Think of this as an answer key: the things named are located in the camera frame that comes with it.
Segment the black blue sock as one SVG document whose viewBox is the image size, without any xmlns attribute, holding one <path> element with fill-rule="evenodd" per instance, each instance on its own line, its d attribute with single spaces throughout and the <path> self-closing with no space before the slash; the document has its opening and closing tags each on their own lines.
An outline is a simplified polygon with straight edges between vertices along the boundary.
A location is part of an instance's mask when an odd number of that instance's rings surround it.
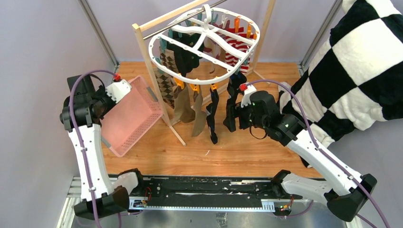
<svg viewBox="0 0 403 228">
<path fill-rule="evenodd" d="M 219 103 L 219 94 L 216 89 L 210 88 L 211 103 L 206 106 L 206 121 L 210 132 L 210 139 L 213 144 L 218 142 L 218 136 L 215 132 L 215 114 Z"/>
</svg>

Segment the white round sock hanger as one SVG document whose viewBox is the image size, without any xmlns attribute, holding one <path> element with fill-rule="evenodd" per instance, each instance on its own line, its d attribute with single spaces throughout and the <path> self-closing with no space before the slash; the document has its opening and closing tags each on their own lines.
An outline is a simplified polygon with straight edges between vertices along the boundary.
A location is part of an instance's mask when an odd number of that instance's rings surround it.
<svg viewBox="0 0 403 228">
<path fill-rule="evenodd" d="M 235 19 L 235 32 L 230 32 L 225 30 L 224 28 L 219 28 L 213 25 L 212 23 L 212 13 L 213 12 L 221 12 L 224 15 L 231 15 Z M 149 35 L 150 42 L 148 47 L 148 54 L 150 56 L 150 61 L 156 65 L 156 67 L 167 74 L 170 74 L 177 82 L 184 82 L 192 85 L 210 85 L 221 82 L 227 78 L 229 78 L 234 73 L 240 71 L 240 66 L 242 64 L 246 64 L 246 61 L 249 57 L 251 57 L 255 51 L 255 48 L 259 44 L 259 40 L 261 37 L 261 32 L 259 27 L 256 25 L 254 21 L 250 18 L 234 13 L 232 11 L 227 11 L 225 9 L 214 7 L 213 5 L 204 4 L 201 8 L 192 9 L 184 12 L 182 15 L 179 15 L 177 12 L 175 13 L 177 19 L 172 21 L 166 28 L 158 31 L 154 34 Z M 253 34 L 252 38 L 244 38 L 242 36 L 237 35 L 238 28 L 244 27 L 244 31 L 249 34 Z M 200 38 L 197 43 L 193 46 L 187 46 L 181 42 L 174 40 L 173 38 L 165 35 L 165 32 L 168 30 L 176 31 L 178 33 L 185 34 L 200 34 Z M 230 36 L 236 40 L 240 40 L 244 43 L 247 43 L 249 49 L 246 52 L 242 52 L 232 47 L 225 41 L 225 36 Z M 235 66 L 230 66 L 221 60 L 218 60 L 215 57 L 209 56 L 204 52 L 200 51 L 201 45 L 204 44 L 205 40 L 211 40 L 216 45 L 220 46 L 221 49 L 230 53 L 231 55 L 238 58 L 238 63 Z M 157 40 L 161 40 L 164 44 L 175 44 L 184 50 L 190 51 L 196 54 L 199 57 L 202 57 L 215 65 L 219 65 L 222 68 L 226 69 L 226 73 L 217 76 L 212 79 L 199 80 L 199 79 L 191 79 L 187 77 L 183 77 L 180 73 L 175 73 L 169 70 L 167 67 L 161 65 L 154 56 L 153 47 Z"/>
</svg>

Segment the pink plastic basket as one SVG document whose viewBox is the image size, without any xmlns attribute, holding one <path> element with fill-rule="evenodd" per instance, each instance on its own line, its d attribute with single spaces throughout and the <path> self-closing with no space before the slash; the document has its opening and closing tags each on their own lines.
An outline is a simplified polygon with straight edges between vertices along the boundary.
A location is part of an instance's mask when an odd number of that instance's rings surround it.
<svg viewBox="0 0 403 228">
<path fill-rule="evenodd" d="M 101 121 L 101 140 L 117 157 L 123 157 L 163 115 L 142 76 L 129 80 L 129 84 L 129 94 Z"/>
</svg>

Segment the black grey sock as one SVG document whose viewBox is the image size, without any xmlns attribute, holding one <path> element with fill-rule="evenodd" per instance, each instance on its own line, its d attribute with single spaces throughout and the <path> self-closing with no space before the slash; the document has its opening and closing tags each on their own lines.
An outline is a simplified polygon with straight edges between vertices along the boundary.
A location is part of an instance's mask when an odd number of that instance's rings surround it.
<svg viewBox="0 0 403 228">
<path fill-rule="evenodd" d="M 229 97 L 226 102 L 226 117 L 223 124 L 228 128 L 230 132 L 236 131 L 235 127 L 235 105 L 239 94 L 239 86 L 247 82 L 247 78 L 239 71 L 236 74 L 230 76 L 227 86 L 227 92 Z"/>
</svg>

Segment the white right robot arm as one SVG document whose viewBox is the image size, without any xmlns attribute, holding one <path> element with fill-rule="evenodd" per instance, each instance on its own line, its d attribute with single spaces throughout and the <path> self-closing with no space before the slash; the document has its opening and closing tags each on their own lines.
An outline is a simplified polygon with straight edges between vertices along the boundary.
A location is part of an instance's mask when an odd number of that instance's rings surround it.
<svg viewBox="0 0 403 228">
<path fill-rule="evenodd" d="M 306 197 L 324 204 L 346 222 L 357 217 L 372 198 L 377 179 L 348 167 L 299 118 L 281 114 L 273 95 L 267 91 L 244 91 L 241 102 L 227 104 L 226 111 L 224 124 L 230 131 L 235 129 L 235 119 L 239 119 L 241 129 L 260 128 L 267 137 L 297 153 L 324 177 L 318 181 L 281 170 L 272 180 L 271 191 L 275 197 L 281 199 L 288 194 Z"/>
</svg>

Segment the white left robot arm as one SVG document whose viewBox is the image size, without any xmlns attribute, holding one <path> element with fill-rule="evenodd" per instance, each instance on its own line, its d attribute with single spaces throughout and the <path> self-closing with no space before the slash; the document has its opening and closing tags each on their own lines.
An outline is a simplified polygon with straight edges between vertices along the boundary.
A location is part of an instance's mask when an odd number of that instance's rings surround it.
<svg viewBox="0 0 403 228">
<path fill-rule="evenodd" d="M 141 196 L 145 182 L 138 169 L 118 174 L 112 183 L 106 171 L 101 145 L 101 120 L 129 92 L 124 79 L 98 89 L 93 74 L 67 79 L 70 95 L 59 116 L 74 146 L 81 178 L 81 201 L 73 207 L 77 217 L 97 220 L 129 210 L 130 194 Z"/>
</svg>

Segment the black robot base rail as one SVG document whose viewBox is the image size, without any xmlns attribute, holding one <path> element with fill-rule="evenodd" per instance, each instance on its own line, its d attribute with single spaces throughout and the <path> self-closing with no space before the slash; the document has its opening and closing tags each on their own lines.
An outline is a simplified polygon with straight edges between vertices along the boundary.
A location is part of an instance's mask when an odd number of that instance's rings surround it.
<svg viewBox="0 0 403 228">
<path fill-rule="evenodd" d="M 129 196 L 129 212 L 277 212 L 302 200 L 301 196 L 276 194 L 270 178 L 144 175 L 143 180 L 143 190 Z"/>
</svg>

